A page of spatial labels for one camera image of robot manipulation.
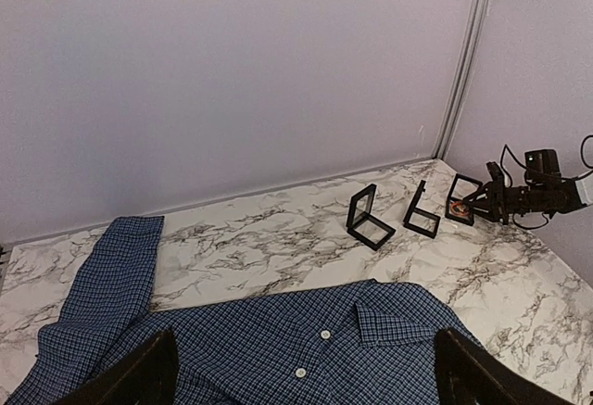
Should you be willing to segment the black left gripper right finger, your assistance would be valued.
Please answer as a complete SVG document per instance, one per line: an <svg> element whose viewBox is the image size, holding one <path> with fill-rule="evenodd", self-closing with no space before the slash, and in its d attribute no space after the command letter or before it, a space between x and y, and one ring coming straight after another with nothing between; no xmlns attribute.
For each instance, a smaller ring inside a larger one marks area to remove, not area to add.
<svg viewBox="0 0 593 405"><path fill-rule="evenodd" d="M562 404L453 328L435 335L435 378L442 404Z"/></svg>

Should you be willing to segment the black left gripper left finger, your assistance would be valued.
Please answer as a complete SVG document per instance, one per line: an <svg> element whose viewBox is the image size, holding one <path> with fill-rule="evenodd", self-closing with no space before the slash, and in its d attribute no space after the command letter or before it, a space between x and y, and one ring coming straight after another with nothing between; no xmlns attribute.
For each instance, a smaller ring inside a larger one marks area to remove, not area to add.
<svg viewBox="0 0 593 405"><path fill-rule="evenodd" d="M171 404L179 355L172 330L160 331L58 404Z"/></svg>

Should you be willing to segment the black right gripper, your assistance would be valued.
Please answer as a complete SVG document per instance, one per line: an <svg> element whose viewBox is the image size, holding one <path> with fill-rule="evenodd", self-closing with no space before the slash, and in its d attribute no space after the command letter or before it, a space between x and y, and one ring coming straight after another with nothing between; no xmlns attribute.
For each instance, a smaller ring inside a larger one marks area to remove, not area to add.
<svg viewBox="0 0 593 405"><path fill-rule="evenodd" d="M477 217L490 222L510 223L503 177L492 179L491 182L480 185L462 200L465 204L468 204L472 213Z"/></svg>

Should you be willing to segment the blue plaid shirt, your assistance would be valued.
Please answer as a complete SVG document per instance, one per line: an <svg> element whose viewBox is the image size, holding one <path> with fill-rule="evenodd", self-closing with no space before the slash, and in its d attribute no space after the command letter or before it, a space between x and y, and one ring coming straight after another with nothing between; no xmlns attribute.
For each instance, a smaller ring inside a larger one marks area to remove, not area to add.
<svg viewBox="0 0 593 405"><path fill-rule="evenodd" d="M49 404L158 332L174 333L178 404L436 404L435 336L459 317L412 283L374 280L150 309L160 217L112 222L78 270L12 404Z"/></svg>

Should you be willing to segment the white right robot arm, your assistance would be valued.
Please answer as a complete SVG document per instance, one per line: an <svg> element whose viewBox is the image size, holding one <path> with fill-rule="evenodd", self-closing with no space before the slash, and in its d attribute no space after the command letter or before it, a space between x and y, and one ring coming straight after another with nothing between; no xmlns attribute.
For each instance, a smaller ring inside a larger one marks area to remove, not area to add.
<svg viewBox="0 0 593 405"><path fill-rule="evenodd" d="M561 175L557 152L539 149L524 154L516 163L524 171L524 184L515 185L504 167L504 158L516 158L504 146L497 162L486 164L490 181L465 196L469 210L491 222L515 224L518 217L539 213L545 221L592 206L592 172L575 177Z"/></svg>

